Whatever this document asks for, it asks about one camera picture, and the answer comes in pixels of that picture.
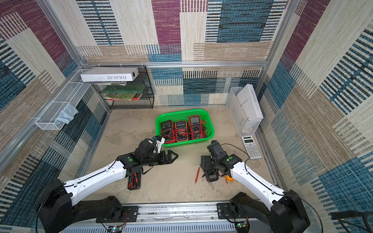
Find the white Folio box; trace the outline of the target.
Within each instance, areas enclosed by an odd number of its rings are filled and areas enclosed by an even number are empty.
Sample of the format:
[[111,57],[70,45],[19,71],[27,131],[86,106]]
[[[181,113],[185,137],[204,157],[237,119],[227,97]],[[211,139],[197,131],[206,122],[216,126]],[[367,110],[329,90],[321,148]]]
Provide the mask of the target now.
[[81,74],[83,82],[127,82],[139,75],[138,68],[94,67]]

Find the green plastic basket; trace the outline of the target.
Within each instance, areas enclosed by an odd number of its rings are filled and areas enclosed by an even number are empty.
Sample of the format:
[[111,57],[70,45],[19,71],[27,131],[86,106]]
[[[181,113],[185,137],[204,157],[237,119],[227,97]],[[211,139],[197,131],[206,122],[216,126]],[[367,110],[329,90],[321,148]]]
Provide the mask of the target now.
[[163,147],[165,148],[172,148],[172,147],[179,147],[179,146],[186,146],[191,144],[203,143],[206,141],[211,140],[215,135],[215,129],[210,118],[209,113],[203,109],[191,109],[191,110],[183,110],[171,113],[161,114],[156,118],[155,121],[155,129],[156,135],[161,135],[161,122],[172,120],[173,122],[185,120],[188,121],[188,118],[191,116],[199,115],[202,122],[204,122],[204,126],[207,131],[207,137],[201,139],[193,139],[184,142],[175,142],[170,144],[164,144]]

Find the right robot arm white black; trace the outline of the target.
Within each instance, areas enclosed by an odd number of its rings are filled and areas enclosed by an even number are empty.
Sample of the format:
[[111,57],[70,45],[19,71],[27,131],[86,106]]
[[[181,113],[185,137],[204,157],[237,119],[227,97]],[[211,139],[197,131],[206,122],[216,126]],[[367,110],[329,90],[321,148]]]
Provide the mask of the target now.
[[298,193],[285,191],[266,181],[241,158],[227,154],[218,141],[212,141],[207,149],[214,169],[240,182],[259,198],[255,200],[240,192],[230,200],[232,212],[238,216],[256,218],[274,233],[302,233],[310,226]]

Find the white file box holder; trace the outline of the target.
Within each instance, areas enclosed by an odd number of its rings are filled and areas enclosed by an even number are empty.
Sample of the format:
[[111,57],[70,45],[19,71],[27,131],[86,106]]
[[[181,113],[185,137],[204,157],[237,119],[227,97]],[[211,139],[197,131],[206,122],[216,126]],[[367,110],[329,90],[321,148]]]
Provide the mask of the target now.
[[240,136],[253,136],[263,120],[259,101],[254,87],[232,87],[226,106]]

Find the green book on shelf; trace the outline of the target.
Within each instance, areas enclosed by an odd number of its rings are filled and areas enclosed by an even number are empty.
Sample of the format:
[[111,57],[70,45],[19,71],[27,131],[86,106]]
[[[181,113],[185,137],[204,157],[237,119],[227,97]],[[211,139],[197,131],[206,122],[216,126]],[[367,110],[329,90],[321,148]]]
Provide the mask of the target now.
[[101,91],[106,100],[132,100],[136,95],[140,96],[146,87],[144,85],[109,85]]

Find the black pocket multimeter with leads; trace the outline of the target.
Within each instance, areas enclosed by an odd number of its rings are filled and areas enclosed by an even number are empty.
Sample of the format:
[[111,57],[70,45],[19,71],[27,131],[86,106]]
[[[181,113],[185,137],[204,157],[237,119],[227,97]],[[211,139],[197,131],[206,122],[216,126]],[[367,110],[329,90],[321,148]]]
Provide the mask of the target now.
[[138,190],[141,188],[141,176],[142,172],[135,172],[134,174],[128,177],[128,190]]

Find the yellow clamp meter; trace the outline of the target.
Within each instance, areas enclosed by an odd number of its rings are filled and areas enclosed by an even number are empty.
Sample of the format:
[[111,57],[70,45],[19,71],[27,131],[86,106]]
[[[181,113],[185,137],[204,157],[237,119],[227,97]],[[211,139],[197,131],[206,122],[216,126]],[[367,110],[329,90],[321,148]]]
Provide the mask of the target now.
[[227,182],[232,182],[232,181],[235,180],[234,178],[232,178],[232,177],[230,177],[228,175],[225,175],[225,178],[226,178]]

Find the red Delixi multimeter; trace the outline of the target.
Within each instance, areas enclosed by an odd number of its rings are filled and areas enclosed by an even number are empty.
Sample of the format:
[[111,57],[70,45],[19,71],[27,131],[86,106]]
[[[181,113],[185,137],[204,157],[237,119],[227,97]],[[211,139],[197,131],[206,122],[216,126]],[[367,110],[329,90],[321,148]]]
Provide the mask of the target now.
[[192,140],[202,139],[207,137],[204,121],[201,120],[200,115],[190,116],[189,131]]

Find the red Aneng multimeter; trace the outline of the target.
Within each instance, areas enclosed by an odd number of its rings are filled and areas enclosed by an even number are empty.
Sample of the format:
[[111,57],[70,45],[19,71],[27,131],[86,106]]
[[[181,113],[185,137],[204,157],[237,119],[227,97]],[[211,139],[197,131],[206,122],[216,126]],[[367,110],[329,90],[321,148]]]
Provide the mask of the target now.
[[161,136],[165,139],[165,144],[176,142],[175,128],[172,120],[163,121],[160,124]]

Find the orange Victor multimeter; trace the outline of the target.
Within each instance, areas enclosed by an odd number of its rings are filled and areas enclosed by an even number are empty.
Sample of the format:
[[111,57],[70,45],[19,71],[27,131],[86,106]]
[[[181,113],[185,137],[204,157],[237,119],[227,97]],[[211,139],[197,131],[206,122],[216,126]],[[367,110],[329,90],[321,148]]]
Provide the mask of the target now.
[[175,123],[175,137],[176,142],[184,142],[189,140],[188,125],[185,120],[177,121]]

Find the white calculator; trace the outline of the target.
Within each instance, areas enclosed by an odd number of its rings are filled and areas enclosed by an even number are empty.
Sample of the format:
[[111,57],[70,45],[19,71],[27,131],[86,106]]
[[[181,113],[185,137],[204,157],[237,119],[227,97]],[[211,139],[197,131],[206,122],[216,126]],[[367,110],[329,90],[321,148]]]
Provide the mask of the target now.
[[252,136],[242,136],[241,139],[243,141],[244,147],[250,159],[261,159],[262,158],[262,155]]

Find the light blue cloth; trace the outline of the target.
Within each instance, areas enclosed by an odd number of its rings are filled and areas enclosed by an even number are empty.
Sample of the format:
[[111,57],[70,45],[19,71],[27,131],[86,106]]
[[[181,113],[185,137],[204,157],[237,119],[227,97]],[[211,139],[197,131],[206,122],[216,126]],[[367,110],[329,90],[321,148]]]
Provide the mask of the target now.
[[70,103],[68,103],[63,110],[60,111],[58,117],[56,118],[55,125],[61,126],[62,124],[69,124],[72,120],[74,120],[74,117],[76,114],[78,114],[79,111]]

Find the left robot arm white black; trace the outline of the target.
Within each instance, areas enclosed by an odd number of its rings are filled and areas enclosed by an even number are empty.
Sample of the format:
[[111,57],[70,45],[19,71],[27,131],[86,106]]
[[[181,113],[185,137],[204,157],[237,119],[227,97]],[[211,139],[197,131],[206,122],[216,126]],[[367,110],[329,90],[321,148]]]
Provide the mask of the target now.
[[62,182],[57,179],[43,190],[37,205],[37,220],[47,233],[59,233],[73,223],[92,218],[121,220],[122,204],[114,196],[102,200],[85,201],[95,191],[143,172],[144,166],[154,167],[172,164],[178,154],[161,149],[165,139],[155,136],[140,142],[135,151],[119,155],[109,165],[88,175]]

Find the small black multimeter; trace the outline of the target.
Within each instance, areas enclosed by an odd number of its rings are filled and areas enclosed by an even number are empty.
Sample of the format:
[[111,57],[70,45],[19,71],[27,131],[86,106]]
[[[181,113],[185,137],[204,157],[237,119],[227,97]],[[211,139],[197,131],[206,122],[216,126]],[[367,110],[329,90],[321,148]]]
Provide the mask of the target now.
[[206,177],[209,183],[219,179],[218,172],[216,170],[203,170],[201,167],[198,167],[195,183],[198,181],[200,171],[204,172],[202,177]]

